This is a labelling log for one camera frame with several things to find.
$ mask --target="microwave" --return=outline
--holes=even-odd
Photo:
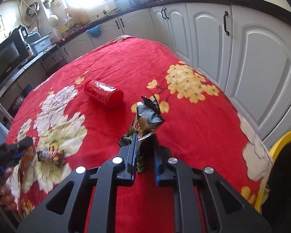
[[[0,87],[4,81],[33,56],[21,30],[14,32],[0,44]]]

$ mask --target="black cabinet handle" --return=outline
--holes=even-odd
[[[225,33],[226,33],[226,35],[230,35],[230,32],[228,32],[227,30],[226,30],[226,17],[228,16],[228,12],[227,11],[225,11],[224,12],[224,16],[223,16],[223,24],[224,24],[224,31],[225,31]]]
[[[118,26],[118,29],[120,29],[120,27],[119,27],[119,24],[118,24],[117,20],[115,20],[115,22],[116,22],[116,25]]]
[[[166,15],[166,8],[164,9],[165,17],[169,20],[169,17]]]
[[[124,24],[123,24],[123,20],[122,20],[122,18],[120,18],[120,20],[121,20],[121,22],[122,22],[123,27],[125,27]]]
[[[162,17],[166,20],[166,18],[163,16],[163,11],[164,9],[161,10],[161,14],[162,14]]]
[[[66,53],[67,55],[69,55],[69,53],[67,53],[67,51],[66,51],[66,47],[64,47],[64,51],[65,51],[65,53]]]

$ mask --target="red jar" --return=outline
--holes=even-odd
[[[99,81],[92,80],[85,83],[84,93],[92,99],[102,103],[108,109],[114,109],[121,105],[124,98],[123,91]]]

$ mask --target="silver screw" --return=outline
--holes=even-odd
[[[84,166],[78,166],[77,169],[75,169],[75,171],[78,174],[84,173],[86,171],[86,168]]]
[[[112,159],[112,162],[115,163],[115,164],[119,164],[123,161],[123,159],[121,157],[114,157]]]
[[[178,160],[176,158],[169,158],[168,159],[169,164],[176,164],[177,162],[178,162]]]
[[[205,167],[204,171],[205,171],[205,173],[212,174],[213,173],[213,168],[210,167],[210,166],[207,166],[207,167]]]

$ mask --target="cabinet door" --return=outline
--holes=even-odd
[[[231,6],[211,3],[187,3],[192,37],[193,67],[225,91],[232,51]],[[224,31],[223,16],[227,31]]]
[[[78,57],[81,57],[89,51],[94,50],[95,46],[93,45],[88,34],[84,32],[62,46],[61,49],[66,58],[72,62]]]
[[[149,9],[138,10],[119,17],[124,34],[157,41]]]
[[[91,37],[91,40],[96,48],[104,45],[105,43],[123,35],[120,21],[118,18],[114,18],[110,21],[102,23],[100,25],[101,35],[99,37]]]
[[[167,17],[169,24],[173,52],[192,66],[192,42],[185,3],[166,5],[163,9],[163,15]]]
[[[173,51],[170,30],[162,7],[150,8],[157,41]]]
[[[279,138],[281,138],[289,131],[291,131],[291,106],[289,107],[283,118],[280,120],[280,122],[277,124],[277,126],[263,140],[263,142],[266,147],[270,149]]]
[[[233,50],[226,95],[264,139],[291,105],[291,27],[232,6]]]

